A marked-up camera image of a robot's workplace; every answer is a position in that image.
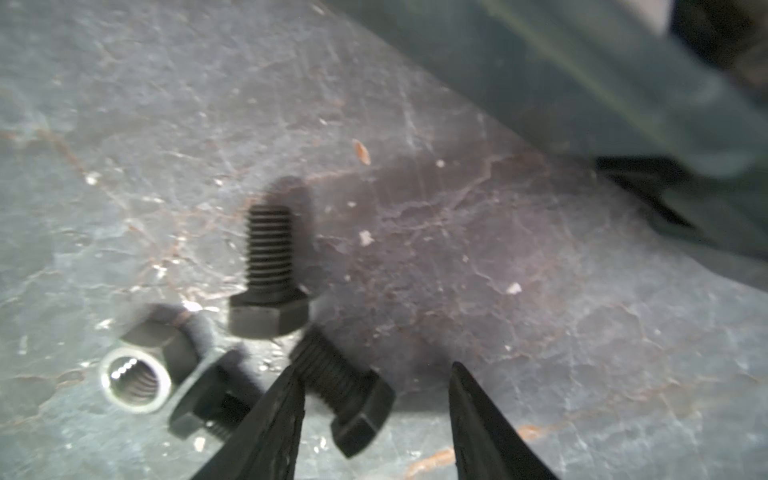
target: stone surface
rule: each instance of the stone surface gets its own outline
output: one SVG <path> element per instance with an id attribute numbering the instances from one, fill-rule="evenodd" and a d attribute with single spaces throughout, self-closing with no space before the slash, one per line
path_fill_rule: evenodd
<path id="1" fill-rule="evenodd" d="M 454 478 L 454 359 L 564 479 L 768 475 L 768 296 L 343 16 L 304 0 L 0 12 L 8 478 L 181 480 L 205 463 L 214 439 L 167 433 L 174 401 L 121 412 L 95 366 L 146 304 L 184 304 L 207 356 L 241 345 L 266 388 L 295 339 L 224 328 L 243 214 L 264 198 L 301 214 L 315 320 L 399 393 L 349 461 L 311 399 L 297 478 Z"/>

